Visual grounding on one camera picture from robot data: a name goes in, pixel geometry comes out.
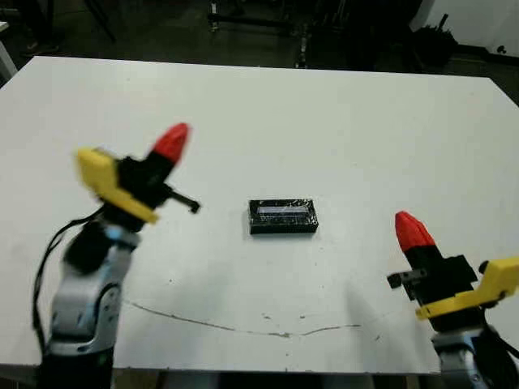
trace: black rectangular object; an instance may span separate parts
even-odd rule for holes
[[[314,233],[319,223],[310,199],[250,200],[249,225],[256,233]]]

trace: metal stand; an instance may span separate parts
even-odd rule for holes
[[[115,36],[110,31],[108,26],[108,16],[103,11],[101,4],[97,0],[84,0],[84,3],[87,6],[88,10],[92,13],[93,17],[99,23],[99,25],[103,28],[103,30],[105,30],[106,35],[109,36],[112,42],[115,42]]]
[[[254,26],[279,28],[284,30],[290,30],[293,25],[289,21],[288,13],[286,12],[285,0],[281,1],[281,19],[259,19],[242,16],[245,11],[239,0],[234,2],[235,10],[231,15],[221,15],[217,10],[217,0],[211,0],[209,3],[208,22],[212,32],[218,30],[220,22],[236,23],[236,24],[250,24]]]

